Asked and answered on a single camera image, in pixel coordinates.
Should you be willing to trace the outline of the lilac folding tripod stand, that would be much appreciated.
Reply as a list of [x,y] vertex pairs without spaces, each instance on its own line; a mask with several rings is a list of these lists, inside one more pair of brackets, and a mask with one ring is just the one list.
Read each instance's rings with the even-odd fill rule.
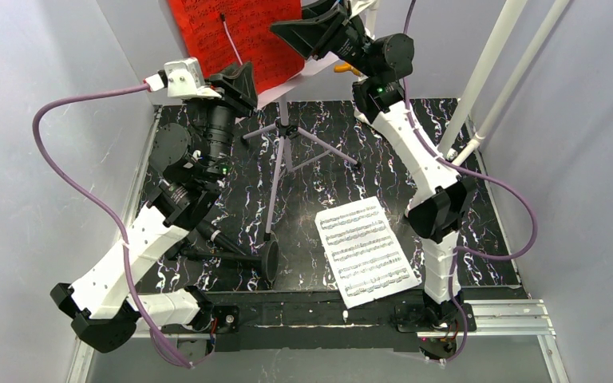
[[[318,160],[321,160],[325,156],[337,156],[340,159],[346,161],[354,169],[359,169],[362,166],[360,160],[356,160],[352,156],[348,156],[336,147],[328,144],[326,141],[321,140],[315,134],[308,132],[298,124],[292,124],[289,120],[288,102],[285,96],[281,96],[278,99],[279,116],[273,124],[269,124],[259,128],[253,132],[249,132],[241,136],[240,140],[244,145],[247,145],[249,139],[261,136],[266,132],[277,132],[279,138],[279,146],[275,158],[274,174],[271,181],[271,193],[268,203],[267,221],[263,233],[263,239],[269,241],[272,239],[272,227],[275,213],[275,203],[277,200],[277,192],[279,181],[281,177],[286,173],[295,172],[299,169],[306,167],[308,164],[313,164]],[[303,161],[301,164],[294,165],[292,162],[291,141],[296,138],[306,138],[312,143],[317,144],[323,149],[323,152],[317,156]]]

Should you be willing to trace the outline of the black microphone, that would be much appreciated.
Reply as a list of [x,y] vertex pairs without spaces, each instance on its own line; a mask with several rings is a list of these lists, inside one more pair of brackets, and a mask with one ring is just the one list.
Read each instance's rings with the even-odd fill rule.
[[211,241],[218,247],[238,255],[247,255],[247,252],[235,241],[225,235],[217,226],[212,223],[202,220],[197,226],[196,230],[206,240]]

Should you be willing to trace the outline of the black microphone desk stand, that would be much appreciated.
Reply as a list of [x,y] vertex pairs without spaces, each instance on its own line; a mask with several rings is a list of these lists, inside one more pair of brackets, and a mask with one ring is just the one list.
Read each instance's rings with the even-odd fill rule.
[[279,244],[275,239],[270,239],[259,255],[241,255],[232,251],[211,253],[187,247],[186,242],[187,240],[183,239],[170,247],[165,251],[164,258],[171,261],[185,258],[188,260],[221,259],[238,262],[243,266],[259,268],[259,276],[268,283],[269,287],[273,286],[278,275]]

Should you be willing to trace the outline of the white sheet music page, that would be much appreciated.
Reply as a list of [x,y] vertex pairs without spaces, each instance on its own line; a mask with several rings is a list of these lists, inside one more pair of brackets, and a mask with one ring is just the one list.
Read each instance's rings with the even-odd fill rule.
[[315,224],[346,308],[420,285],[377,197],[320,211]]

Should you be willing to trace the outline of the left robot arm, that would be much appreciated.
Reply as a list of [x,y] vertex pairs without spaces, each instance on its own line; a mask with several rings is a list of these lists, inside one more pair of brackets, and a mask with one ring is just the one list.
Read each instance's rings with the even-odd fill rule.
[[137,331],[160,335],[164,326],[194,326],[208,308],[192,287],[139,294],[136,283],[211,210],[230,172],[235,124],[258,106],[250,62],[204,76],[195,58],[170,61],[144,81],[144,88],[166,89],[169,97],[182,100],[189,122],[157,129],[148,164],[160,184],[93,268],[50,293],[76,335],[101,353],[114,351]]

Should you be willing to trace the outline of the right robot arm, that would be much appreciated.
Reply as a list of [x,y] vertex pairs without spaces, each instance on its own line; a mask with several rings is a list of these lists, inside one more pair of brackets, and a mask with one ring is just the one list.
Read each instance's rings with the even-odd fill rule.
[[304,58],[332,53],[362,74],[352,85],[364,122],[393,147],[416,186],[406,217],[425,252],[423,319],[439,326],[464,314],[457,240],[477,182],[455,170],[418,124],[402,81],[413,72],[414,41],[405,33],[372,37],[348,1],[317,1],[302,17],[269,30]]

